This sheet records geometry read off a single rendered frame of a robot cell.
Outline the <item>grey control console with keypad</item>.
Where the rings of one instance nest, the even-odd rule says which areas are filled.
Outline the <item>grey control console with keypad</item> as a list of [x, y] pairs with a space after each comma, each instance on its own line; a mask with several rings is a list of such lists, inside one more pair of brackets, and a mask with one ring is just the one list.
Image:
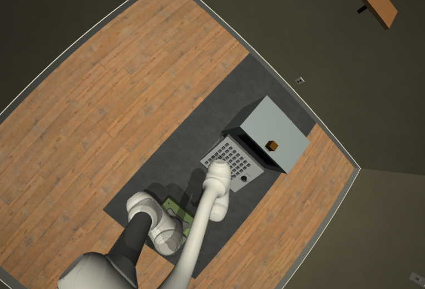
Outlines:
[[206, 168], [214, 160], [226, 161], [233, 192], [264, 168], [288, 174], [310, 143], [267, 95], [250, 105], [248, 112], [241, 109], [200, 160]]

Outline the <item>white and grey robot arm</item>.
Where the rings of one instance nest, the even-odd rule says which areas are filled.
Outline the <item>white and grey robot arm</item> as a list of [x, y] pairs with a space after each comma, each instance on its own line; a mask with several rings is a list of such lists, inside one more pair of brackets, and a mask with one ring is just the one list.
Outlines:
[[60, 275], [57, 289], [138, 289], [135, 267], [147, 235], [165, 256], [175, 253], [186, 240], [176, 265], [157, 289], [187, 289], [208, 221], [220, 222], [228, 211], [230, 186], [229, 164], [212, 161], [187, 237], [183, 237], [183, 231], [188, 222], [171, 208], [165, 212], [150, 194], [138, 191], [127, 200], [129, 223], [110, 251], [80, 255]]

